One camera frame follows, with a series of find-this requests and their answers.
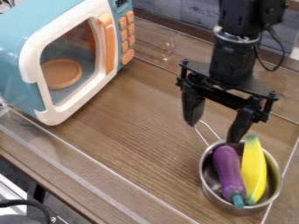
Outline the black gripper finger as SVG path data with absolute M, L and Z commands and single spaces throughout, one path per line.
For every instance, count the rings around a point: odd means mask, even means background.
M 238 115 L 229 128 L 227 142 L 238 143 L 242 137 L 247 134 L 253 125 L 254 110 L 251 108 L 242 108 L 238 110 Z
M 201 120 L 206 105 L 206 98 L 189 85 L 182 88 L 182 111 L 183 119 L 190 126 Z

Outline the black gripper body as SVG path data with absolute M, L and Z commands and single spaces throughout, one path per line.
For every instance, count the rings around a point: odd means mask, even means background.
M 206 99 L 237 111 L 254 110 L 254 123 L 266 122 L 278 94 L 254 77 L 258 45 L 254 41 L 217 38 L 211 63 L 185 59 L 177 85 L 191 86 Z

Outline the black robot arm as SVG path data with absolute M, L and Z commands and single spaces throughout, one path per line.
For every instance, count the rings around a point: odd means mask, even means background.
M 251 125 L 269 119 L 279 95 L 254 76 L 262 61 L 262 32 L 275 35 L 283 21 L 286 0 L 219 0 L 219 22 L 210 68 L 197 61 L 181 62 L 177 85 L 182 89 L 183 119 L 193 126 L 202 119 L 205 104 L 213 100 L 238 111 L 227 141 L 237 143 Z

